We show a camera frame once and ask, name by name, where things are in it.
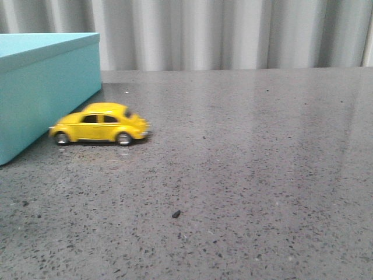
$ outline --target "gray speckled countertop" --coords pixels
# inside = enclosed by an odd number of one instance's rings
[[[372,279],[372,77],[104,72],[151,136],[0,166],[0,279]]]

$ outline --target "light blue box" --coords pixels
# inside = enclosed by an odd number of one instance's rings
[[[101,89],[98,33],[0,34],[0,165]]]

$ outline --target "black speck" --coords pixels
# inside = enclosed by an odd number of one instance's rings
[[[180,210],[178,210],[178,211],[176,211],[175,213],[173,213],[173,218],[174,218],[174,219],[177,219],[177,218],[180,216],[180,213],[181,213]]]

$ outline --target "car window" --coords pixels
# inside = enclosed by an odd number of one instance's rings
[[[104,123],[117,123],[118,120],[110,115],[104,115]]]
[[[88,123],[88,124],[95,124],[97,122],[97,116],[96,115],[87,115],[82,120],[82,123]]]
[[[129,109],[126,109],[125,112],[124,112],[124,116],[126,118],[131,118],[132,116],[132,112],[129,110]]]

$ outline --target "box lid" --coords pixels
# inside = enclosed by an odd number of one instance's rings
[[[0,73],[99,41],[99,33],[0,34]]]

